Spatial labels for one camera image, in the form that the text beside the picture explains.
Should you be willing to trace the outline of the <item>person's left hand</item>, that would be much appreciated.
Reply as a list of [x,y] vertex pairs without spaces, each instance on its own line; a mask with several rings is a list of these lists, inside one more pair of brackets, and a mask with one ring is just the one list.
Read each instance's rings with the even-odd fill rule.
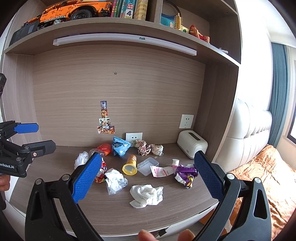
[[0,175],[0,191],[8,191],[10,188],[10,175]]

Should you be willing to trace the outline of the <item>person's right hand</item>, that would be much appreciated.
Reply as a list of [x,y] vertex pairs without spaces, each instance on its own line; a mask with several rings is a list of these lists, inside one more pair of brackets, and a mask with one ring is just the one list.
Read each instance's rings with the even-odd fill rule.
[[177,240],[177,241],[192,241],[195,237],[195,234],[189,230],[183,230],[179,233],[175,233],[173,235],[164,235],[164,236],[159,236],[155,237],[151,233],[149,233],[146,230],[141,230],[138,233],[138,240],[140,241],[156,241],[156,240]]

